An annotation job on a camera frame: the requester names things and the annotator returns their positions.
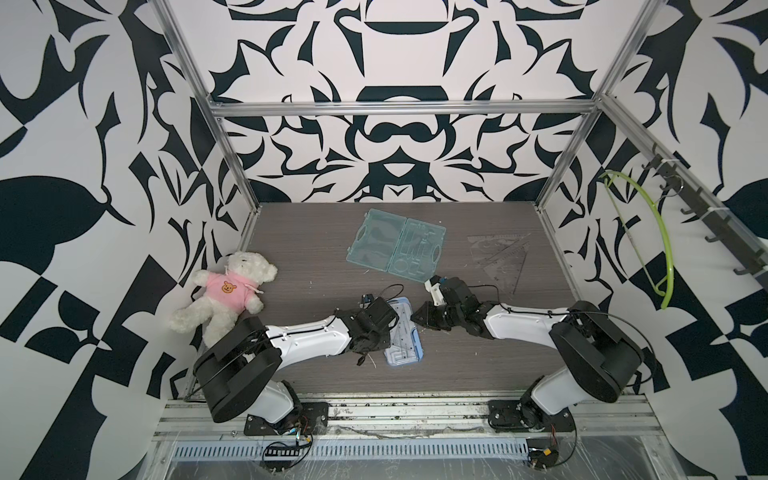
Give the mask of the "blue geometry set case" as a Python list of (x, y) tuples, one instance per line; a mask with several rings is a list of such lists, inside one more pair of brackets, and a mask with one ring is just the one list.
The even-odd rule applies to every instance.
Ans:
[(411, 320), (411, 304), (406, 297), (389, 301), (389, 305), (398, 314), (397, 324), (390, 330), (390, 346), (384, 350), (387, 364), (392, 367), (418, 363), (423, 359), (419, 332)]

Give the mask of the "teal ruler set case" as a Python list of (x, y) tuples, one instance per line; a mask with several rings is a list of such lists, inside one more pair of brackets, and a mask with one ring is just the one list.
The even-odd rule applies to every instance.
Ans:
[(440, 261), (446, 228), (413, 218), (370, 209), (346, 260), (366, 269), (423, 283)]

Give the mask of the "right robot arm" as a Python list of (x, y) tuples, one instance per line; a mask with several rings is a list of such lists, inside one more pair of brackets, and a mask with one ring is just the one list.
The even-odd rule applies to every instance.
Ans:
[(528, 309), (481, 301), (457, 277), (425, 282), (431, 299), (411, 316), (435, 331), (455, 327), (491, 340), (518, 340), (555, 349), (564, 367), (537, 379), (509, 406), (490, 407), (489, 424), (501, 431), (572, 431), (570, 407), (585, 400), (614, 403), (644, 362), (641, 348), (594, 304)]

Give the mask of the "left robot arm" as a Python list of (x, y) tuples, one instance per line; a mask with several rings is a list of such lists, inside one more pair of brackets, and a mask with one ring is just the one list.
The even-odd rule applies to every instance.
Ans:
[(381, 297), (293, 326), (265, 325), (249, 317), (198, 358), (193, 374), (215, 423), (248, 414), (285, 430), (302, 407), (288, 382), (273, 379), (280, 369), (320, 357), (365, 357), (385, 350), (398, 321), (396, 310)]

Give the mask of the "white teddy bear pink shirt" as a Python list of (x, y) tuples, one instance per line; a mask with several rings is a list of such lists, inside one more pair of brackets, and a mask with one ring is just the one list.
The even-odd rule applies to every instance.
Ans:
[(263, 255), (234, 252), (228, 256), (223, 273), (198, 270), (190, 276), (203, 294), (172, 313), (168, 326), (176, 333), (186, 334), (206, 324), (202, 340), (211, 348), (235, 327), (241, 314), (256, 315), (263, 310), (260, 287), (273, 282), (277, 274), (277, 266)]

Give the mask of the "black connector left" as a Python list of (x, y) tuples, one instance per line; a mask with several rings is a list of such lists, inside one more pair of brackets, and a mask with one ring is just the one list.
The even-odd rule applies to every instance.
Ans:
[(289, 445), (272, 442), (263, 449), (260, 463), (268, 470), (284, 471), (300, 464), (310, 450), (310, 443)]

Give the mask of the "black yellow connector right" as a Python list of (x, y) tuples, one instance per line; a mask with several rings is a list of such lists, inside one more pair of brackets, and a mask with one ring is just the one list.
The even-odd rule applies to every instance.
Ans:
[(534, 470), (548, 470), (559, 462), (559, 448), (541, 439), (526, 441), (528, 457), (527, 465)]

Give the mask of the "black hook rack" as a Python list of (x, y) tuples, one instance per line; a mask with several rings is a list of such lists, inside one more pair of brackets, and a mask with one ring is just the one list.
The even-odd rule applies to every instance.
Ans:
[(661, 198), (679, 198), (681, 213), (702, 222), (710, 231), (708, 243), (720, 243), (740, 264), (733, 270), (737, 276), (751, 276), (767, 289), (767, 246), (759, 240), (714, 193), (693, 175), (683, 161), (670, 154), (658, 143), (651, 147), (651, 157), (645, 170), (659, 175), (664, 184)]

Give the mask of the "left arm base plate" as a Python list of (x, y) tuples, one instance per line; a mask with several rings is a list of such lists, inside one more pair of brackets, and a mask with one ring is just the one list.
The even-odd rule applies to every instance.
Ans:
[(277, 423), (248, 414), (243, 433), (245, 436), (313, 435), (327, 427), (329, 407), (327, 402), (302, 403)]

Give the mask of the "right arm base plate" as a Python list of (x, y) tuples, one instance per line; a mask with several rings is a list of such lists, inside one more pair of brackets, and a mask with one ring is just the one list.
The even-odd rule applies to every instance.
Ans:
[(490, 400), (489, 426), (497, 432), (570, 433), (576, 430), (568, 408), (548, 414), (532, 400)]

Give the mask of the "aluminium frame rail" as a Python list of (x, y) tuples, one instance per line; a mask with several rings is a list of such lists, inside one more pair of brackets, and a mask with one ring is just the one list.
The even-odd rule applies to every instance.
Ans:
[[(520, 390), (453, 392), (383, 392), (377, 394), (305, 394), (303, 404), (326, 403), (325, 432), (349, 438), (480, 436), (492, 432), (488, 403), (511, 401)], [(570, 408), (581, 438), (590, 436), (662, 436), (643, 395), (623, 395), (615, 403), (586, 400)], [(151, 439), (240, 440), (246, 417), (225, 423), (211, 420), (203, 403), (174, 400), (166, 404)]]

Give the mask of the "green tube on wall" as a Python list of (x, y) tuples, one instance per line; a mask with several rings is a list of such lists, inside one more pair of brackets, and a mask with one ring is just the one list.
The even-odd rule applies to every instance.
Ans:
[[(675, 258), (670, 233), (659, 207), (660, 199), (654, 200), (637, 180), (617, 170), (605, 170), (600, 174), (600, 181), (603, 184), (605, 193), (608, 195), (610, 205), (618, 217), (620, 226), (630, 242), (637, 260), (640, 262), (641, 271), (649, 282), (652, 292), (660, 299), (660, 309), (667, 310), (671, 306), (676, 286)], [(619, 206), (619, 199), (613, 192), (616, 183), (624, 183), (632, 192), (636, 193), (649, 211), (652, 224), (655, 225), (656, 243), (660, 248), (663, 264), (663, 273), (658, 277), (651, 275), (648, 260), (644, 259), (642, 249), (631, 232), (622, 208)]]

